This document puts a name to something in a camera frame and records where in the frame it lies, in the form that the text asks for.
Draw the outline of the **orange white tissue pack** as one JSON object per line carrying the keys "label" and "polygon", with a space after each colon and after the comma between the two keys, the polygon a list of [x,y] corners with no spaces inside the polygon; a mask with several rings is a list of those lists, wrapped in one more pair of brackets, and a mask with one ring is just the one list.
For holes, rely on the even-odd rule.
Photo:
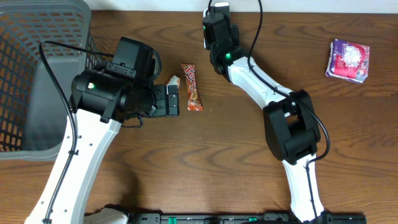
{"label": "orange white tissue pack", "polygon": [[180,88],[180,78],[174,75],[169,82],[166,84],[166,90],[168,95],[178,94]]}

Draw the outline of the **pink purple liner pack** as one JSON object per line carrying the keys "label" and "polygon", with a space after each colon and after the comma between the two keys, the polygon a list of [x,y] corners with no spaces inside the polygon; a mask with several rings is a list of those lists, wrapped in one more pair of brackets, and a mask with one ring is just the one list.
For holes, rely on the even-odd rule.
{"label": "pink purple liner pack", "polygon": [[368,77],[369,60],[369,46],[335,39],[330,44],[325,75],[353,83],[363,83]]}

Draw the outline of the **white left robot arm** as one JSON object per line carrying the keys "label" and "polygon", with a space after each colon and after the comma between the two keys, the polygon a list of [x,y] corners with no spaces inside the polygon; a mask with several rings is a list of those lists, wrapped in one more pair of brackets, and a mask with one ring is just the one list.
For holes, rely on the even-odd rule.
{"label": "white left robot arm", "polygon": [[72,82],[72,111],[53,169],[26,223],[122,223],[119,211],[85,216],[109,145],[131,118],[178,116],[178,86],[86,70]]}

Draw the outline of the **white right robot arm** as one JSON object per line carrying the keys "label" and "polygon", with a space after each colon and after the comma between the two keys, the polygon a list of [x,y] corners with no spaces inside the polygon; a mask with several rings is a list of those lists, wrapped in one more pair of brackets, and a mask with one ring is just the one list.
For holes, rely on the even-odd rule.
{"label": "white right robot arm", "polygon": [[324,207],[315,174],[320,128],[310,96],[282,86],[258,67],[239,44],[227,2],[205,9],[202,23],[215,72],[243,89],[263,111],[268,148],[287,174],[291,212],[299,222],[313,223]]}

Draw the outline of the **orange chocolate bar wrapper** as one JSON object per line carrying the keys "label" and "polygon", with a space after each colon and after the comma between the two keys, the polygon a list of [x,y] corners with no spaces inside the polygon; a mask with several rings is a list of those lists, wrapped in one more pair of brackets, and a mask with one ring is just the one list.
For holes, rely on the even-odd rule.
{"label": "orange chocolate bar wrapper", "polygon": [[182,63],[181,67],[185,75],[185,81],[188,90],[188,110],[203,111],[203,105],[197,90],[195,64]]}

